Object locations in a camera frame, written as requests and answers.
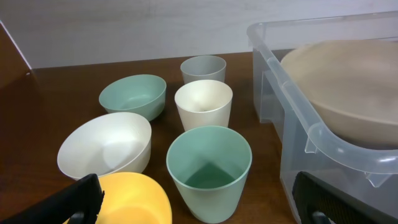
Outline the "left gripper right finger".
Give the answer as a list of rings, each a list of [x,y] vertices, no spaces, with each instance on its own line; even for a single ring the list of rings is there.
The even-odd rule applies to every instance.
[[[308,172],[300,171],[292,189],[300,221],[306,224],[397,224],[394,218]]]

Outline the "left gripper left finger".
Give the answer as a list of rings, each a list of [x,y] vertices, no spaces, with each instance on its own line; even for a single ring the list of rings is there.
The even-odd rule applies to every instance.
[[[98,176],[88,174],[2,223],[95,223],[103,199]]]

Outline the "beige bowl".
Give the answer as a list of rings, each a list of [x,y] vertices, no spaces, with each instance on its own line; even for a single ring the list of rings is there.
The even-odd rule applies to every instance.
[[[397,149],[397,42],[327,40],[289,52],[281,65],[334,134]]]

